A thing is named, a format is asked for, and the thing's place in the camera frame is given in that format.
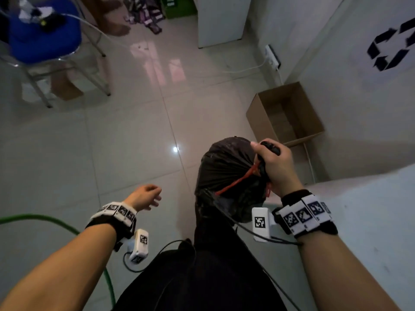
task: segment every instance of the metal chair leg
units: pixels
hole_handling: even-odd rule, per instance
[[[91,45],[94,46],[94,48],[101,54],[101,56],[106,57],[107,55],[101,50],[101,48],[95,43],[95,41],[92,40],[88,33],[86,31],[82,32],[86,36],[86,38],[88,38],[88,40],[91,42]]]
[[[66,62],[70,63],[73,67],[75,67],[83,76],[85,76],[92,84],[94,84],[98,89],[104,92],[107,96],[111,96],[111,92],[107,87],[102,86],[100,83],[98,83],[92,76],[86,73],[86,71],[83,68],[79,67],[79,65],[76,64],[75,61],[68,59],[66,60]]]
[[[30,84],[34,88],[35,92],[39,95],[40,99],[43,101],[44,105],[48,108],[52,108],[52,105],[49,104],[48,99],[46,98],[45,94],[42,92],[42,90],[37,85],[36,81],[33,79],[33,77],[30,75],[29,71],[26,67],[22,66],[22,70],[24,74],[26,75],[27,79],[29,80]]]

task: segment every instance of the hand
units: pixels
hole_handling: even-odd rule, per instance
[[[143,209],[150,211],[150,205],[157,207],[158,202],[161,200],[161,188],[154,184],[145,184],[135,189],[128,198],[124,200],[124,203],[134,208],[136,211],[142,211]]]
[[[257,153],[255,162],[258,161],[258,155],[261,155],[265,161],[265,170],[272,182],[272,191],[279,197],[283,197],[294,191],[304,188],[298,179],[294,169],[293,155],[291,150],[277,141],[266,138],[268,141],[281,150],[281,155],[277,156],[265,146],[251,142],[252,149]]]

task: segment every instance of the cardboard box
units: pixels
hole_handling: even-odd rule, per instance
[[[271,138],[292,147],[324,132],[299,82],[257,93],[246,112],[257,138]]]

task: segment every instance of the blue stool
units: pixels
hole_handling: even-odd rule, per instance
[[[36,6],[51,6],[57,13],[78,16],[78,10],[76,9],[75,4],[70,0],[47,0],[43,3],[36,4]],[[111,92],[107,87],[99,84],[84,69],[79,67],[75,61],[70,59],[70,56],[74,54],[81,45],[82,32],[102,57],[106,57],[106,55],[91,39],[91,37],[85,31],[81,30],[79,20],[70,16],[65,16],[65,18],[66,22],[63,26],[60,26],[51,33],[45,33],[40,29],[38,24],[23,23],[19,20],[18,15],[16,14],[10,16],[10,52],[14,58],[22,63],[11,65],[14,67],[20,67],[23,70],[25,75],[28,77],[30,84],[48,108],[52,108],[52,105],[37,85],[35,79],[69,69],[77,69],[107,96],[111,95]],[[38,65],[39,63],[52,62],[56,60],[67,62],[70,64],[70,67],[35,76],[30,75],[28,71],[29,67]]]

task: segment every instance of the recycling symbol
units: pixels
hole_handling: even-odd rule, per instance
[[[399,28],[399,34],[408,31],[412,28],[415,28],[415,18],[408,20],[407,22],[401,24]],[[375,40],[371,43],[367,53],[369,54],[370,58],[373,60],[376,58],[375,64],[373,67],[377,67],[380,72],[384,70],[391,69],[392,67],[396,67],[403,58],[408,54],[409,47],[415,43],[415,31],[409,36],[406,42],[406,48],[400,49],[397,54],[392,58],[392,60],[388,61],[386,58],[388,56],[379,56],[381,54],[379,48],[376,46],[377,44],[383,41],[389,41],[393,35],[397,32],[396,29],[390,28],[389,30],[385,31],[384,33],[376,36]]]

